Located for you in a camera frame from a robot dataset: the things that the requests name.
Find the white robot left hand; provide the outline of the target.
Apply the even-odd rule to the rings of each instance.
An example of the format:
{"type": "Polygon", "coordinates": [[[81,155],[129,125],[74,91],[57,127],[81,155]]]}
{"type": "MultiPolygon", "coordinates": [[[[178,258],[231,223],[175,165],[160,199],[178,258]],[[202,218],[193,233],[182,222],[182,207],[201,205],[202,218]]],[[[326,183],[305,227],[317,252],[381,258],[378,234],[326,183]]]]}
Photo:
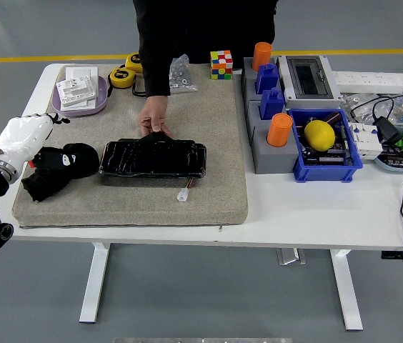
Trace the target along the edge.
{"type": "Polygon", "coordinates": [[[10,119],[0,134],[0,172],[10,183],[22,173],[43,147],[55,124],[70,121],[57,113],[33,114],[10,119]]]}

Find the person's right hand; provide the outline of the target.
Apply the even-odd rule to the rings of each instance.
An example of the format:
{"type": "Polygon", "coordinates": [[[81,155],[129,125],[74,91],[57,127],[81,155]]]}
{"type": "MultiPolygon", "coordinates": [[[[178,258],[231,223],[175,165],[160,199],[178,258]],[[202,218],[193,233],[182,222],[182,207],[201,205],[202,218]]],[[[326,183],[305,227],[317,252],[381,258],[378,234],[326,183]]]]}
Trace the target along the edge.
{"type": "Polygon", "coordinates": [[[168,103],[167,96],[150,96],[146,99],[137,117],[138,128],[142,136],[159,131],[167,136],[174,136],[165,123],[168,103]]]}

